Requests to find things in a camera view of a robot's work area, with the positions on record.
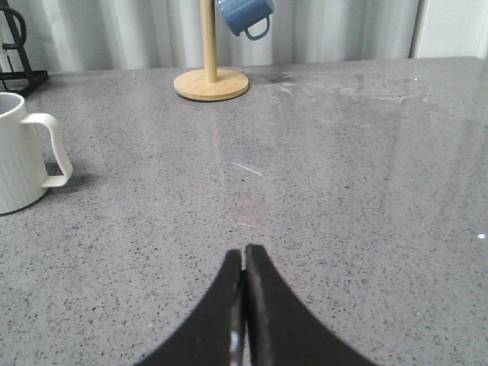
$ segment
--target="mug handle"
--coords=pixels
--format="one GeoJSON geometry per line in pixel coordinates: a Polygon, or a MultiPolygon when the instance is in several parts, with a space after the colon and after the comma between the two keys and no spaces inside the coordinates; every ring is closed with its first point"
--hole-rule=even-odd
{"type": "Polygon", "coordinates": [[[271,26],[271,21],[269,20],[269,15],[266,17],[266,30],[264,32],[262,32],[261,34],[259,34],[258,36],[252,36],[250,33],[249,33],[249,29],[246,28],[244,31],[246,32],[246,36],[250,39],[250,40],[260,40],[261,38],[263,38],[266,34],[268,34],[269,32],[269,28],[271,26]]]}
{"type": "Polygon", "coordinates": [[[56,157],[59,167],[61,168],[61,172],[63,172],[63,175],[48,176],[41,187],[51,188],[65,185],[73,173],[73,165],[69,161],[66,151],[64,150],[63,135],[61,134],[61,129],[59,128],[59,122],[50,114],[32,113],[28,114],[23,120],[21,120],[21,124],[40,124],[49,130],[54,156],[56,157]]]}

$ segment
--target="curtain fold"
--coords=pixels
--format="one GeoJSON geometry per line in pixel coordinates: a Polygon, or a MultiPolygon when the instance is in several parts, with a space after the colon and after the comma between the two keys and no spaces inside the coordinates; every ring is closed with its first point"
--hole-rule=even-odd
{"type": "MultiPolygon", "coordinates": [[[[9,4],[25,17],[25,49],[33,69],[202,67],[199,0],[10,0],[9,4]]],[[[274,4],[271,30],[256,42],[244,35],[235,37],[216,11],[221,66],[406,58],[419,0],[274,0],[274,4]]],[[[251,31],[258,33],[264,26],[256,24],[251,31]]],[[[5,19],[2,29],[7,42],[5,19]]]]}

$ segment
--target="white mug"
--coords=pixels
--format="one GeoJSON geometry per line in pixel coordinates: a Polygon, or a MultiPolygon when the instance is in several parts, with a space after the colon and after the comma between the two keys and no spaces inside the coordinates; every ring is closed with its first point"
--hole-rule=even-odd
{"type": "Polygon", "coordinates": [[[58,121],[50,114],[29,114],[20,95],[0,93],[0,214],[26,207],[48,188],[65,185],[72,171],[58,121]],[[62,175],[47,175],[32,124],[49,130],[62,175]]]}

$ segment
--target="blue enamel mug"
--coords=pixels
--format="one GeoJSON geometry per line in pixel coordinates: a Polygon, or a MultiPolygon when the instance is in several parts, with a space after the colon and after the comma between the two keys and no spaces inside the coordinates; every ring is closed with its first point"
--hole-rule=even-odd
{"type": "Polygon", "coordinates": [[[236,36],[245,32],[250,40],[260,40],[269,31],[269,16],[275,11],[273,0],[216,0],[217,7],[230,31],[236,36]],[[252,36],[248,28],[266,19],[266,30],[258,36],[252,36]]]}

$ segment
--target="gray countertop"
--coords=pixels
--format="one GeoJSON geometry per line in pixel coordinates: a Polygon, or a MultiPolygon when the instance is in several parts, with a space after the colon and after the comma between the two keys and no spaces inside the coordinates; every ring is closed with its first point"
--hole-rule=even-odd
{"type": "Polygon", "coordinates": [[[174,93],[180,69],[52,73],[27,99],[75,171],[0,216],[0,364],[132,364],[255,243],[378,364],[487,365],[488,63],[243,70],[213,104],[174,93]]]}

